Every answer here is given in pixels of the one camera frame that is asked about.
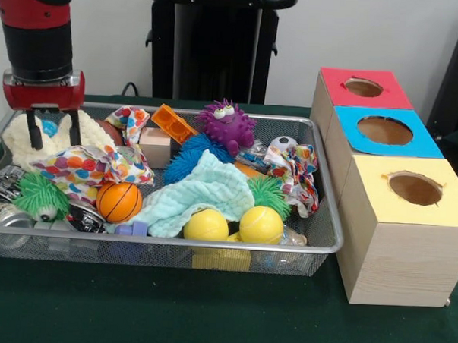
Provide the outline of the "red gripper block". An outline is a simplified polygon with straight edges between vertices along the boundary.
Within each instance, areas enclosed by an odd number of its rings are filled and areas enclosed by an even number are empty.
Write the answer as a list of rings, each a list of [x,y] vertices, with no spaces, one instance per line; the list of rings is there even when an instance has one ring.
[[[71,145],[81,145],[78,109],[84,103],[85,82],[83,71],[79,70],[58,80],[39,83],[15,77],[10,68],[4,71],[2,86],[5,99],[12,110],[26,111],[30,144],[33,149],[43,148],[41,130],[36,124],[35,109],[70,111]]]

